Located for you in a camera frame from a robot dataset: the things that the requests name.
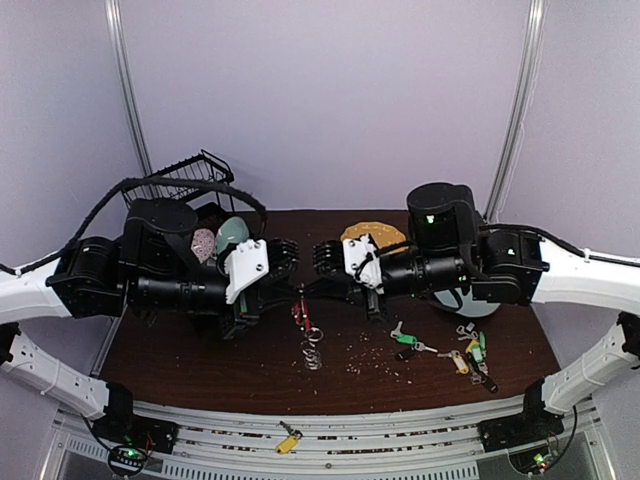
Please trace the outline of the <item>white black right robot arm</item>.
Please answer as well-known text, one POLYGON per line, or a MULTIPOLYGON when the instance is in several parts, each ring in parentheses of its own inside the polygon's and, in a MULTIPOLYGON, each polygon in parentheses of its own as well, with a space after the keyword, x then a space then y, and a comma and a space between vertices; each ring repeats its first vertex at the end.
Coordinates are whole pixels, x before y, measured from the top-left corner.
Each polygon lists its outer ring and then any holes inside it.
POLYGON ((488 224, 465 185, 429 183, 406 198, 409 237, 381 247, 369 236, 313 250, 316 280, 304 293, 367 308, 398 296, 461 291, 476 301, 573 303, 613 309, 616 323, 577 360, 530 385, 520 413, 486 420, 486 451, 545 439, 581 400, 639 365, 639 264, 593 254, 527 225, 488 224))

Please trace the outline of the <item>red handled key ring holder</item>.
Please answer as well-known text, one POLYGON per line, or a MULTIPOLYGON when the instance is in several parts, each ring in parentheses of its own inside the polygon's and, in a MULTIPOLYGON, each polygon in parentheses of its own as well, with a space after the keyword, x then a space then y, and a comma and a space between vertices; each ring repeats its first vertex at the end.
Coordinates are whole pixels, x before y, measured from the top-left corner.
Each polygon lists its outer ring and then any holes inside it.
POLYGON ((303 356, 303 364, 305 368, 311 371, 320 370, 322 368, 322 357, 318 349, 318 344, 324 338, 323 331, 319 327, 314 325, 311 318, 310 318, 310 328, 308 330, 303 330, 298 325, 297 327, 302 333, 302 341, 300 342, 300 349, 303 356))

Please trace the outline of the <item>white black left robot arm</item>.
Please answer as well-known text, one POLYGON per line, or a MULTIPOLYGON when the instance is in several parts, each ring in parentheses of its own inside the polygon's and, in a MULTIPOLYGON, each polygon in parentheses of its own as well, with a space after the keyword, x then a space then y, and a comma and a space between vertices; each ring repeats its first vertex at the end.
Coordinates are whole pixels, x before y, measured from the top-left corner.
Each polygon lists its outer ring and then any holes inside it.
POLYGON ((111 240, 78 230, 67 244, 38 261, 1 270, 1 369, 80 413, 98 439, 144 450, 173 447, 174 430, 155 426, 133 411, 124 386, 90 378, 36 345, 21 329, 24 320, 119 317, 177 312, 219 323, 224 338, 257 323, 270 307, 293 296, 289 275, 298 245, 266 240, 261 233, 224 236, 205 259, 192 245, 200 216, 190 199, 215 192, 264 206, 228 185, 180 178, 127 178, 119 190, 173 187, 176 198, 134 200, 122 235, 111 240))

